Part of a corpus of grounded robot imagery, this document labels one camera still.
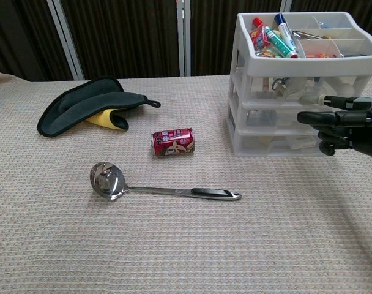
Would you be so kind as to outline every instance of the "stainless steel ladle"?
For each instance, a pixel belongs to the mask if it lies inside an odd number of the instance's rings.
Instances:
[[[126,185],[121,170],[109,162],[99,162],[91,169],[90,174],[92,188],[103,198],[117,200],[129,192],[147,192],[167,194],[193,198],[205,198],[214,200],[239,200],[241,194],[221,189],[165,189],[149,187],[129,187]]]

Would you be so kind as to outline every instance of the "ladle handle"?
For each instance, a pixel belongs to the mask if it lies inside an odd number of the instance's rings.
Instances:
[[[239,200],[242,195],[222,189],[192,188],[192,189],[166,189],[149,187],[129,187],[127,192],[147,192],[166,195],[177,195],[193,198],[205,198],[213,200]]]

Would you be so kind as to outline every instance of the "dark curtain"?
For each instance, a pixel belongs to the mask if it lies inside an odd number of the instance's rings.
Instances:
[[[84,76],[179,75],[176,0],[62,0]]]
[[[346,11],[372,35],[372,0],[293,0],[291,11]]]
[[[236,16],[278,12],[281,0],[191,0],[192,75],[229,74]]]
[[[29,81],[73,79],[46,0],[0,1],[0,72]]]

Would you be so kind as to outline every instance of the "black handle grip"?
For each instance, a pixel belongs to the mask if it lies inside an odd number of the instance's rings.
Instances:
[[[233,195],[230,191],[221,189],[193,188],[192,194],[233,198]]]

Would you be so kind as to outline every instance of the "green marker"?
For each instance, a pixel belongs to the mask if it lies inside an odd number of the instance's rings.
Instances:
[[[274,32],[273,30],[265,26],[266,36],[270,43],[272,43],[277,50],[285,57],[285,58],[297,58],[296,52],[293,52],[285,43],[282,41]]]

